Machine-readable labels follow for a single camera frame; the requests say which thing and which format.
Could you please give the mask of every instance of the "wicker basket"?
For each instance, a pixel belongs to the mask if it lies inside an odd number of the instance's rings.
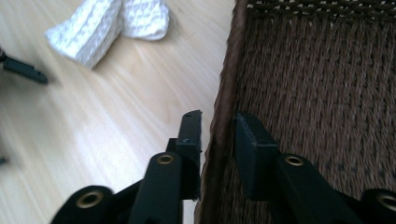
[[[244,198],[233,116],[257,116],[282,152],[359,198],[396,190],[395,2],[237,0],[196,223],[271,223]]]

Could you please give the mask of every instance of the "wooden floor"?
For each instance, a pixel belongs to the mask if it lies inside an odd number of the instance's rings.
[[[119,37],[93,70],[44,37],[81,3],[0,1],[0,45],[49,77],[45,86],[0,69],[0,223],[50,223],[83,187],[128,187],[191,110],[203,111],[206,149],[233,0],[167,0],[165,39]],[[185,203],[184,223],[193,209]]]

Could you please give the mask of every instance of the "black object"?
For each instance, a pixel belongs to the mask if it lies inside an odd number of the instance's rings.
[[[199,197],[201,111],[183,116],[178,138],[153,156],[144,178],[113,194],[89,186],[73,194],[52,224],[177,224],[182,200]]]
[[[22,63],[18,60],[10,58],[6,53],[0,48],[0,63],[3,63],[3,68],[11,72],[15,72],[23,77],[30,78],[36,82],[48,84],[49,80],[41,72],[35,70],[35,67]]]
[[[275,223],[396,223],[396,193],[369,189],[361,201],[332,189],[307,159],[281,154],[252,115],[235,119],[235,155],[246,197],[267,201]]]

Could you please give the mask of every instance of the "white cloth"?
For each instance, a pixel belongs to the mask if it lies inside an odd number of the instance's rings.
[[[121,16],[124,36],[158,40],[166,35],[169,9],[163,0],[124,0]]]
[[[163,0],[85,0],[70,20],[45,36],[58,53],[93,68],[119,34],[158,40],[166,35],[168,24]]]
[[[122,0],[86,0],[72,18],[46,32],[61,55],[93,68],[120,34]]]

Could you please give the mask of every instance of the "woven wicker texture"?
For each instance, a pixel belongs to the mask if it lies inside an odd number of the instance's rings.
[[[395,21],[396,1],[378,0],[249,0],[247,5],[256,17],[268,17],[271,14],[304,15],[337,18]]]
[[[242,195],[233,157],[236,111],[256,115],[282,152],[311,160],[335,189],[355,198],[366,189],[395,191],[394,8],[375,20],[294,10],[264,10],[258,18],[242,2],[221,74],[196,223],[271,223],[265,203]]]

